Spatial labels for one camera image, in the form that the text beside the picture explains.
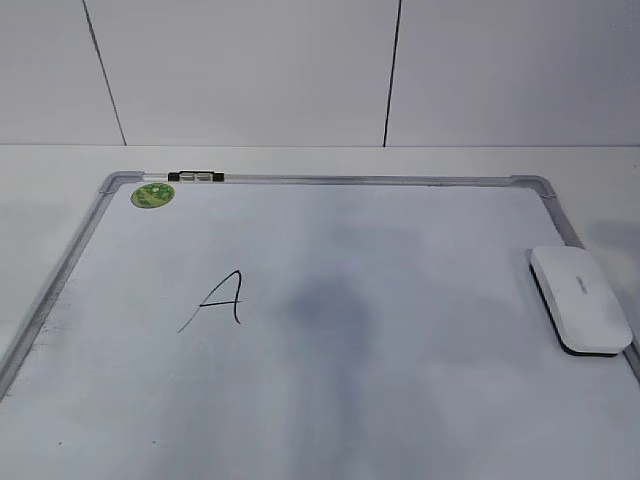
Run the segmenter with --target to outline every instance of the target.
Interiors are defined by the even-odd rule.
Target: white table
[[[0,146],[0,354],[117,170],[304,175],[541,175],[640,334],[640,148]]]

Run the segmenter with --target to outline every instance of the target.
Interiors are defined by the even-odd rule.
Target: whiteboard eraser
[[[565,350],[616,355],[633,340],[620,303],[593,257],[576,247],[536,247],[531,267]]]

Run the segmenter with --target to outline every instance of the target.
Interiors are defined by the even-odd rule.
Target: whiteboard surface
[[[566,355],[531,280],[535,192],[137,186],[0,403],[7,478],[637,478],[630,368]],[[236,269],[242,324],[178,334]]]

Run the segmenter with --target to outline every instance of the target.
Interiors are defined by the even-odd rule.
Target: gray plastic corner piece
[[[100,193],[116,193],[125,183],[137,183],[143,180],[144,172],[113,172],[100,187]]]
[[[556,191],[551,186],[551,182],[539,175],[511,175],[515,186],[532,188],[543,198],[557,198]]]
[[[624,356],[627,358],[633,374],[640,383],[640,351],[638,350],[638,339],[635,336],[633,337],[631,345],[625,348]]]

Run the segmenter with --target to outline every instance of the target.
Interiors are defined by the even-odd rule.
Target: round magnet
[[[131,203],[138,208],[158,208],[173,200],[176,191],[166,183],[150,183],[131,195]]]

